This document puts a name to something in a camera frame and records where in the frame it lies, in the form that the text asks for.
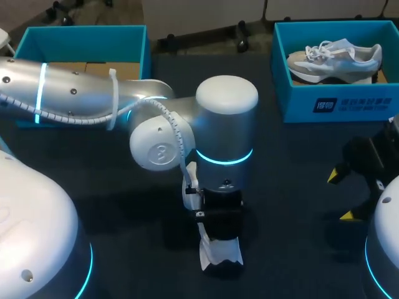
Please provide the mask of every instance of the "floor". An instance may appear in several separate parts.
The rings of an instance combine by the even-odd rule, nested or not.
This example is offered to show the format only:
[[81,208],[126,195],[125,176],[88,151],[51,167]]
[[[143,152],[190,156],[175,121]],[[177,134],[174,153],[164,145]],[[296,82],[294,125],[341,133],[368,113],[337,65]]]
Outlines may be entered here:
[[[113,0],[113,8],[107,7],[104,0],[85,1],[84,6],[73,9],[69,16],[76,25],[127,25],[144,24],[141,0]],[[49,22],[46,14],[41,14],[16,30],[10,32],[14,47],[29,26],[60,25],[60,19]],[[272,40],[272,26],[259,21],[248,24],[251,33],[248,37],[248,52],[268,53]],[[193,36],[179,38],[178,48],[174,54],[237,54],[237,39],[227,30],[205,32]],[[169,53],[164,43],[152,41],[151,47],[156,53]]]

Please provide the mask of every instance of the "cable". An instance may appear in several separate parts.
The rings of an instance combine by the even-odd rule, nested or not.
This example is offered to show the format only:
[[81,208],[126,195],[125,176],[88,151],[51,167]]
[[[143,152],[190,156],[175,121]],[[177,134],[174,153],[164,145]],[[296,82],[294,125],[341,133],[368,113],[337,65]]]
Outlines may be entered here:
[[[183,176],[185,177],[187,186],[191,187],[191,185],[192,185],[191,177],[186,168],[185,146],[183,143],[183,137],[181,135],[181,131],[179,130],[177,121],[175,120],[173,115],[170,113],[170,111],[164,105],[162,105],[160,102],[156,101],[155,100],[156,98],[165,99],[165,97],[146,97],[146,98],[143,98],[135,103],[131,103],[131,104],[127,105],[125,108],[119,110],[117,115],[120,116],[120,115],[126,113],[127,111],[133,110],[134,108],[139,107],[141,105],[150,105],[150,106],[153,106],[153,107],[159,109],[159,111],[161,111],[161,115],[171,125],[172,130],[175,134],[175,138],[178,143],[179,150],[180,150],[180,169],[181,169],[181,172],[183,173]],[[108,114],[106,116],[99,117],[99,118],[74,118],[74,117],[69,117],[69,116],[56,115],[51,112],[46,112],[41,109],[36,109],[33,106],[22,103],[21,101],[16,100],[15,98],[9,97],[2,93],[0,93],[0,101],[4,101],[6,103],[14,105],[22,110],[27,110],[33,114],[39,115],[40,117],[48,118],[49,120],[57,121],[59,123],[67,123],[70,125],[98,125],[98,124],[110,121],[113,117],[113,113]]]
[[384,4],[384,6],[382,7],[382,11],[381,11],[380,17],[384,17],[384,12],[385,12],[385,9],[386,9],[387,6],[388,6],[388,2],[389,2],[389,0],[385,0],[385,4]]

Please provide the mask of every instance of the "chair leg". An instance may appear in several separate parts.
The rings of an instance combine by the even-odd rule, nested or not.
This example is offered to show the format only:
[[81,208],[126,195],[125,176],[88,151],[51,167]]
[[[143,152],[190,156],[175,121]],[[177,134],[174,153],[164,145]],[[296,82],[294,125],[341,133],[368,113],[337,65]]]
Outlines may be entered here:
[[15,55],[15,50],[10,46],[10,44],[7,44],[7,48],[11,52],[12,56],[14,56]]

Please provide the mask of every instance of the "blue label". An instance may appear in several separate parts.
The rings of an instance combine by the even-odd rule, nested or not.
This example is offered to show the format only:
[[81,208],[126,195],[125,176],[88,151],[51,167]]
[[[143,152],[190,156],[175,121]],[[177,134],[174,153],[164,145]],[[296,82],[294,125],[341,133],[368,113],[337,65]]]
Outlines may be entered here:
[[314,106],[314,113],[333,112],[337,98],[318,98]]

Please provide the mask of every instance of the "shoe sole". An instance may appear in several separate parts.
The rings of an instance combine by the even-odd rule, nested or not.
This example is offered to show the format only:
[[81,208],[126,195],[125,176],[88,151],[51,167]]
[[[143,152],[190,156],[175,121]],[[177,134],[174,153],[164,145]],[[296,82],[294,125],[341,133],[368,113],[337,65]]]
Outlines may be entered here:
[[290,68],[289,68],[289,70],[290,70],[291,74],[293,74],[297,78],[300,78],[305,83],[318,84],[318,83],[323,83],[327,79],[336,79],[336,80],[338,79],[341,82],[348,83],[348,84],[371,84],[371,83],[373,83],[372,76],[365,78],[365,79],[357,80],[357,78],[354,78],[353,76],[350,76],[347,74],[342,74],[339,77],[338,76],[331,77],[329,75],[315,76],[315,75],[303,74],[303,73],[297,72],[296,70],[292,70]]

